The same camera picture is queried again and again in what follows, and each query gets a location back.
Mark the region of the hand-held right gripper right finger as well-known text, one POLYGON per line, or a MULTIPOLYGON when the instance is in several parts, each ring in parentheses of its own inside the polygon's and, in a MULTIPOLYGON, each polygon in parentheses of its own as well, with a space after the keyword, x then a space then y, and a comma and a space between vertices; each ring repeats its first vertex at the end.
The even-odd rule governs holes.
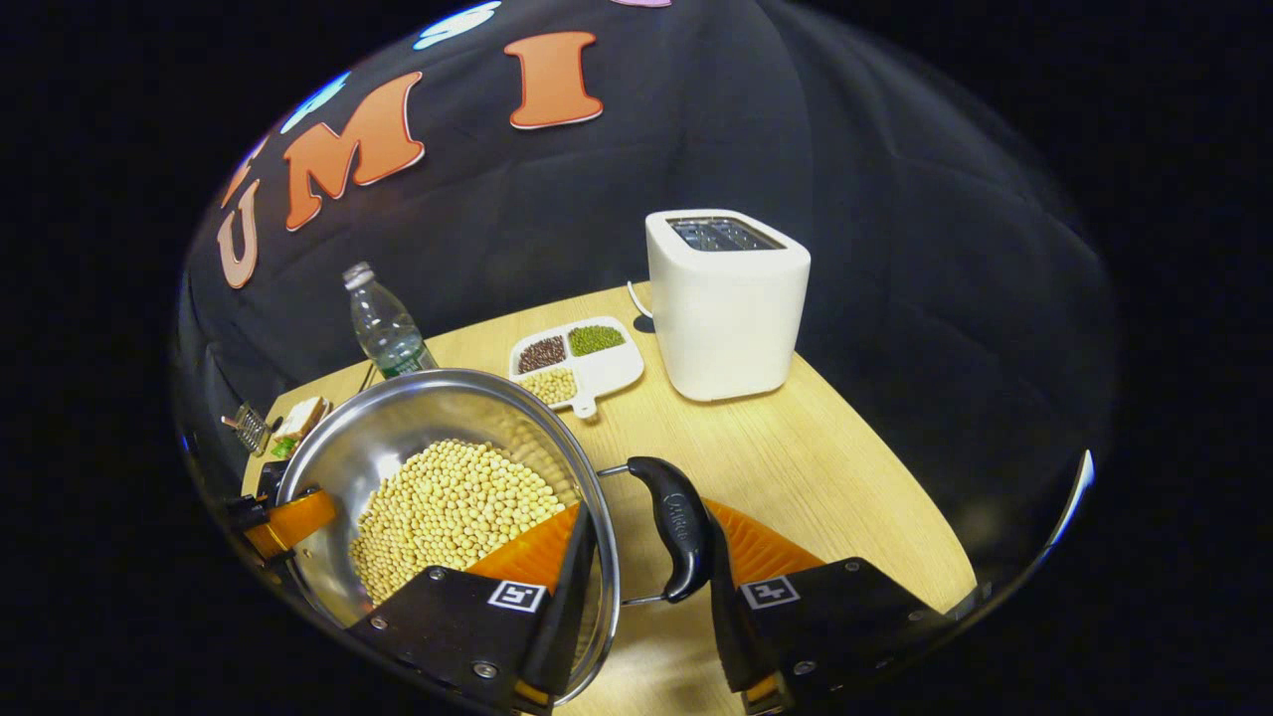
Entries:
POLYGON ((861 699, 959 626, 862 557, 824 561, 707 499, 712 620, 747 715, 827 715, 861 699))

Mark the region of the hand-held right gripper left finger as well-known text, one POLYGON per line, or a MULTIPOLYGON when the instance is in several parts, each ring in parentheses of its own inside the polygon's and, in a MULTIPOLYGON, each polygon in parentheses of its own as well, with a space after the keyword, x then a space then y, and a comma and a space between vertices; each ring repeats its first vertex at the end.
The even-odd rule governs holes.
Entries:
POLYGON ((570 679, 594 547, 573 505, 472 569, 424 569, 350 634, 468 712, 549 715, 570 679))

